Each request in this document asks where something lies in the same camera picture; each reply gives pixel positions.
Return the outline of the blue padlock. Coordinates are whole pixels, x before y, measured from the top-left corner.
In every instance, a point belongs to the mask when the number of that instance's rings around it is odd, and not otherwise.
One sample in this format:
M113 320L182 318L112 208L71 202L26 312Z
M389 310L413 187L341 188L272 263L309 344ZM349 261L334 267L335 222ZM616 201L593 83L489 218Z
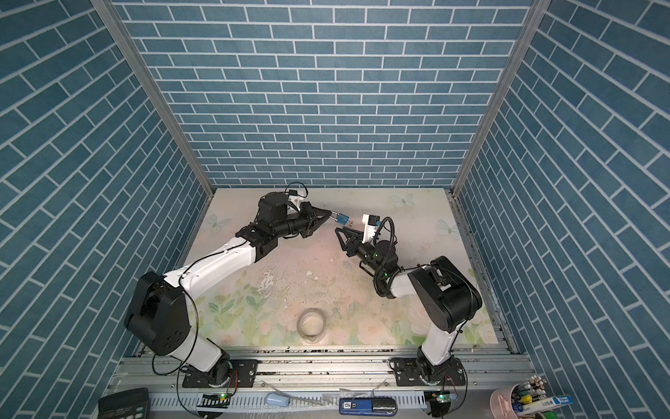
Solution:
M342 226L345 226L345 227L352 227L353 226L353 221L351 220L351 218L349 218L349 216L346 216L346 215L343 215L343 214L340 214L340 213L338 213L337 215L334 216L334 220L339 225L342 225Z

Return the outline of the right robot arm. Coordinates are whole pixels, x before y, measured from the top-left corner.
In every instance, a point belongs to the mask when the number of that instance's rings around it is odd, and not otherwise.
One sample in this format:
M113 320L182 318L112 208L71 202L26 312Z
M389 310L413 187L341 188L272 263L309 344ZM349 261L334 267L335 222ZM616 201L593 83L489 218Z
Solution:
M453 347L464 326L483 307L477 289L443 256L413 268L399 265L394 220L387 216L364 216L364 229L338 227L340 248L372 277L375 293L389 300L415 295L431 320L427 337L417 357L401 375L415 374L426 384L436 384L462 365Z

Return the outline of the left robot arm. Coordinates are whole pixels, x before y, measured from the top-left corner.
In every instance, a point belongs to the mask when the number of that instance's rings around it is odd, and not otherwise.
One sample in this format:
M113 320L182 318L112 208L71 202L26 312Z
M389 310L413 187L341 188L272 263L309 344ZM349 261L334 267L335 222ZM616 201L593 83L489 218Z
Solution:
M347 225L346 215L312 206L289 184L260 198L251 223L217 250L179 269L140 277L127 310L125 327L154 354L177 359L208 387L222 387L234 375L230 356L202 337L188 312L198 297L230 275L267 256L282 238L310 237L327 220Z

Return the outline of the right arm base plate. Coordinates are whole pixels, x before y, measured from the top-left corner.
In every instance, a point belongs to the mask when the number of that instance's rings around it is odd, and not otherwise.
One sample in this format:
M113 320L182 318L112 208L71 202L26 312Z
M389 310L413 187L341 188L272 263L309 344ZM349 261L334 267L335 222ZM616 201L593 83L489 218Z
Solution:
M399 387L434 386L446 382L448 386L465 386L468 379L459 358L451 357L438 366L424 358L391 358L388 360L396 385Z

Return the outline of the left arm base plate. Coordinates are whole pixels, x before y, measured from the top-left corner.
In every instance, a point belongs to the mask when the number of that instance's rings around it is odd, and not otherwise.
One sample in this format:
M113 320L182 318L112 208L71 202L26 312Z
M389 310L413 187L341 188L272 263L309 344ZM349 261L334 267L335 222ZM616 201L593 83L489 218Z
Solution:
M180 370L184 375L185 389L251 388L257 371L256 360L226 358L218 361L208 372L202 372L188 364Z

